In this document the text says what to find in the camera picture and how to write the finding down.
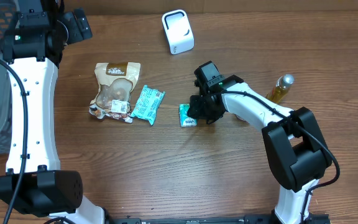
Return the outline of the green white tissue pack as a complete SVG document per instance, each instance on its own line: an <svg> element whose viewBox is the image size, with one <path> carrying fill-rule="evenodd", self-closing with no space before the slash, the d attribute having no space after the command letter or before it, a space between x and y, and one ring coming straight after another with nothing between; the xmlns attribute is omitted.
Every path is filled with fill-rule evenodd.
<svg viewBox="0 0 358 224"><path fill-rule="evenodd" d="M189 104L179 105L180 126L182 128L195 127L197 125L197 120L187 115L189 108Z"/></svg>

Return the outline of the teal snack packet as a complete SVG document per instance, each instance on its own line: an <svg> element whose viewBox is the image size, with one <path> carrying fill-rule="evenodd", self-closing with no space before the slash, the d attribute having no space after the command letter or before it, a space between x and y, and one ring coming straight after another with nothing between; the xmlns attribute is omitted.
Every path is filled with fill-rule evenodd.
<svg viewBox="0 0 358 224"><path fill-rule="evenodd" d="M131 117L147 120L153 126L157 117L157 110L164 96L164 91L161 92L144 85L131 113Z"/></svg>

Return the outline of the brown and white snack bag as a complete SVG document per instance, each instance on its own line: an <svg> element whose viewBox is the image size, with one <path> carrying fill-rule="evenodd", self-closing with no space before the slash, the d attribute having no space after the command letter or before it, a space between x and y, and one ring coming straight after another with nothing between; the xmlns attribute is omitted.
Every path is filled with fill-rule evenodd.
<svg viewBox="0 0 358 224"><path fill-rule="evenodd" d="M132 123L131 93L137 85L141 64L137 62L97 63L94 74L98 94L89 104L89 113L98 119L112 118Z"/></svg>

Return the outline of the yellow dish soap bottle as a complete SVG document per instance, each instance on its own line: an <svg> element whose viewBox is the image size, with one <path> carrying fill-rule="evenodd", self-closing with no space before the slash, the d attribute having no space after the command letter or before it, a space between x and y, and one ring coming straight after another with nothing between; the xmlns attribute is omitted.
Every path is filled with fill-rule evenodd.
<svg viewBox="0 0 358 224"><path fill-rule="evenodd" d="M279 104L290 91L294 81L295 78L291 74L285 74L284 76L281 76L277 80L272 91L266 95L266 99L272 101L273 103Z"/></svg>

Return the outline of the green lid seasoning jar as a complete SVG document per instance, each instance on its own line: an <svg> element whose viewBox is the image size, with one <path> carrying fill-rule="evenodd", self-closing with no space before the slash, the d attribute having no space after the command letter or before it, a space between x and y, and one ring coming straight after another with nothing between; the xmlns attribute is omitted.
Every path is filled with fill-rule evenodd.
<svg viewBox="0 0 358 224"><path fill-rule="evenodd" d="M239 115L237 115L237 114L235 114L235 116L239 119L239 120L241 120L241 121L247 121L245 118L243 118L242 116L239 116Z"/></svg>

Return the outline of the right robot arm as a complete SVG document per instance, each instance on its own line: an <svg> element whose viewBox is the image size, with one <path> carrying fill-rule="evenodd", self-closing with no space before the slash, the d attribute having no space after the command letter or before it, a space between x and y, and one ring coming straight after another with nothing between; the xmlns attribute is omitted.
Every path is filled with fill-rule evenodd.
<svg viewBox="0 0 358 224"><path fill-rule="evenodd" d="M245 215L241 223L330 223L309 212L314 190L335 183L338 161L328 149L314 114L305 107L280 106L253 91L236 75L224 77L212 61L195 71L199 93L187 115L208 124L232 113L262 133L270 170L280 184L278 203L269 215Z"/></svg>

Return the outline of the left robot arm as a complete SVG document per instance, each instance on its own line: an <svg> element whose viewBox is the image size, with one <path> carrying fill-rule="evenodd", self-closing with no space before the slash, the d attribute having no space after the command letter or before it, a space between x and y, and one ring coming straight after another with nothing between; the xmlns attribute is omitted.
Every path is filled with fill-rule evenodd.
<svg viewBox="0 0 358 224"><path fill-rule="evenodd" d="M77 171L62 170L54 133L54 92L67 45L90 39L81 8L56 0L20 1L5 31L0 64L8 71L12 137L0 199L13 211L47 223L109 223L109 213L83 193Z"/></svg>

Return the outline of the white barcode scanner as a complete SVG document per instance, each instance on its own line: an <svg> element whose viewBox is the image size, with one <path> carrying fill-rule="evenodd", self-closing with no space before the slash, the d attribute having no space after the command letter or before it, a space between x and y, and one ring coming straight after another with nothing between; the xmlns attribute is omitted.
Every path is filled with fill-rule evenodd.
<svg viewBox="0 0 358 224"><path fill-rule="evenodd" d="M162 16L162 25L172 55L189 51L195 46L190 21L184 10L166 12Z"/></svg>

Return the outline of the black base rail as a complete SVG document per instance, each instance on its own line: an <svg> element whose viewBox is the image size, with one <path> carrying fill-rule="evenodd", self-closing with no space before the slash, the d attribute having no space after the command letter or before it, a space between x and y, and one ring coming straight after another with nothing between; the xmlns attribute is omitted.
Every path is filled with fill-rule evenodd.
<svg viewBox="0 0 358 224"><path fill-rule="evenodd" d="M109 218L104 223L110 224L269 224L279 223L271 215L245 215L231 218L174 218L143 220L140 218Z"/></svg>

